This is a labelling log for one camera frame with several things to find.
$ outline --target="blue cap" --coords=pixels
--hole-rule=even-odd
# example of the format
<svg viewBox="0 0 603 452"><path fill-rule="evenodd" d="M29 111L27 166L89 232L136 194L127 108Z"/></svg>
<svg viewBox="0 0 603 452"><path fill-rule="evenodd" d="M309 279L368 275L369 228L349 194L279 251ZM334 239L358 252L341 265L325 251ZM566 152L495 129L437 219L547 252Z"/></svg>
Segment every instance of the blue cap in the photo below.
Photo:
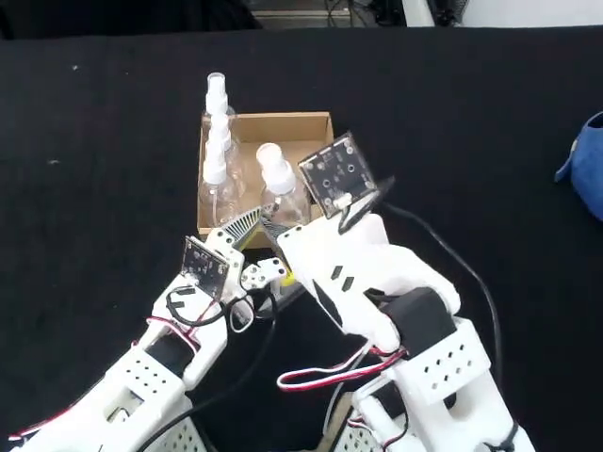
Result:
<svg viewBox="0 0 603 452"><path fill-rule="evenodd" d="M574 189L591 213L603 220L603 112L587 120L555 182L571 172Z"/></svg>

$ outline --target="white spray nozzle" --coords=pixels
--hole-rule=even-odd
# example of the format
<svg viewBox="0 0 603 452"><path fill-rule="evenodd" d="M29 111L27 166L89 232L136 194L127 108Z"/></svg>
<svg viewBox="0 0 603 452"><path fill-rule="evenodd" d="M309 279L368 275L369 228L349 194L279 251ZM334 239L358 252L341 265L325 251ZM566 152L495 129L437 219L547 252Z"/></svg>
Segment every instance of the white spray nozzle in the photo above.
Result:
<svg viewBox="0 0 603 452"><path fill-rule="evenodd" d="M223 73L211 73L207 76L205 111L212 116L219 113L226 114L228 111L226 77Z"/></svg>
<svg viewBox="0 0 603 452"><path fill-rule="evenodd" d="M221 143L224 151L230 149L231 134L228 127L228 115L224 113L217 113L211 116L211 126L209 128L208 139Z"/></svg>
<svg viewBox="0 0 603 452"><path fill-rule="evenodd" d="M289 162L283 157L279 145L266 143L260 146L256 153L257 161L262 167L262 178L266 187L275 195L285 195L297 183L295 173Z"/></svg>
<svg viewBox="0 0 603 452"><path fill-rule="evenodd" d="M219 185L226 180L226 161L220 142L209 139L205 143L204 181Z"/></svg>

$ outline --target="plastic bottle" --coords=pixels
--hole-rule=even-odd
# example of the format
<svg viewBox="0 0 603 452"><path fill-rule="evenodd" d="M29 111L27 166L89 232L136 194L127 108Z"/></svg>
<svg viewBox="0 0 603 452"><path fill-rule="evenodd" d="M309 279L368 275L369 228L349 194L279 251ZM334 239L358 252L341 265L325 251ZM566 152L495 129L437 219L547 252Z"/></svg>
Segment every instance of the plastic bottle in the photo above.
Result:
<svg viewBox="0 0 603 452"><path fill-rule="evenodd" d="M238 192L226 171L224 150L217 141L205 144L203 181L199 190L202 218L207 226L215 228L238 214Z"/></svg>
<svg viewBox="0 0 603 452"><path fill-rule="evenodd" d="M226 93L226 77L223 73L211 73L207 76L207 93L205 94L204 122L209 121L213 115L228 116L230 126L236 118L234 109L228 105Z"/></svg>
<svg viewBox="0 0 603 452"><path fill-rule="evenodd" d="M238 142L233 138L228 126L228 116L216 113L211 117L208 140L219 143L224 152L226 170L235 181L239 198L245 193L245 170L238 153Z"/></svg>
<svg viewBox="0 0 603 452"><path fill-rule="evenodd" d="M256 158L266 183L262 206L265 212L271 212L270 221L287 228L307 224L310 221L308 193L283 157L281 148L274 143L263 144L257 150Z"/></svg>

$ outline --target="table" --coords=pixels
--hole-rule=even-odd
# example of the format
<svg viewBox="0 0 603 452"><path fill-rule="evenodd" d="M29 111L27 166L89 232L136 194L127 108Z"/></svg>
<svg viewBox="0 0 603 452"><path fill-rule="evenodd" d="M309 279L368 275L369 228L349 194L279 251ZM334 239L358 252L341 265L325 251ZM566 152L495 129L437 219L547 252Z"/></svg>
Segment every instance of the table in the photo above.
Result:
<svg viewBox="0 0 603 452"><path fill-rule="evenodd" d="M337 134L351 129L377 176L396 175L390 201L490 285L506 400L539 450L598 441L603 230L552 177L603 106L601 39L602 28L376 29L0 43L0 426L69 405L143 331L194 233L204 78L220 70L241 112L330 110ZM470 276L385 218L393 242L457 284L491 350ZM273 380L336 363L357 341L309 300L281 326L249 390L199 419L220 451L318 441L331 391L285 395ZM193 397L234 380L265 331L234 338Z"/></svg>

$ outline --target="circuit board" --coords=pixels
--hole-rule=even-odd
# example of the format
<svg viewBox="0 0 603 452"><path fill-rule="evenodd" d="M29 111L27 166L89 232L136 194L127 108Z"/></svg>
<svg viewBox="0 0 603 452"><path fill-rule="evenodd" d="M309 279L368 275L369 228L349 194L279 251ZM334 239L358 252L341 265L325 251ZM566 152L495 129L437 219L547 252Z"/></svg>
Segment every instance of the circuit board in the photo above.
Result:
<svg viewBox="0 0 603 452"><path fill-rule="evenodd" d="M377 190L350 132L299 164L301 175L326 218Z"/></svg>
<svg viewBox="0 0 603 452"><path fill-rule="evenodd" d="M181 273L193 279L212 299L220 300L226 284L228 263L208 250L200 240L187 237Z"/></svg>

